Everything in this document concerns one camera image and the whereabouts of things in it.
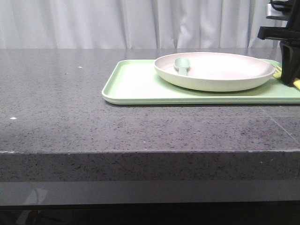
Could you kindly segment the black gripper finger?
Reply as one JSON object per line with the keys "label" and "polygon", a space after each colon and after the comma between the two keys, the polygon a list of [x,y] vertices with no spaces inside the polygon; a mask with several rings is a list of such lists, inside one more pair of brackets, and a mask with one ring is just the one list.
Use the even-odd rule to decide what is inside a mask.
{"label": "black gripper finger", "polygon": [[296,78],[300,78],[300,45],[288,41],[279,43],[282,55],[281,81],[292,85]]}

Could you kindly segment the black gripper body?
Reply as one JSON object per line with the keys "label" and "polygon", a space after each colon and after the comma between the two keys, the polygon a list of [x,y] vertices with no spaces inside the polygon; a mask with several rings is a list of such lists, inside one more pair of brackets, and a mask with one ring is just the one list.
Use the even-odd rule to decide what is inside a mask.
{"label": "black gripper body", "polygon": [[293,7],[285,27],[261,26],[257,37],[261,40],[298,42],[300,40],[300,2],[293,0]]}

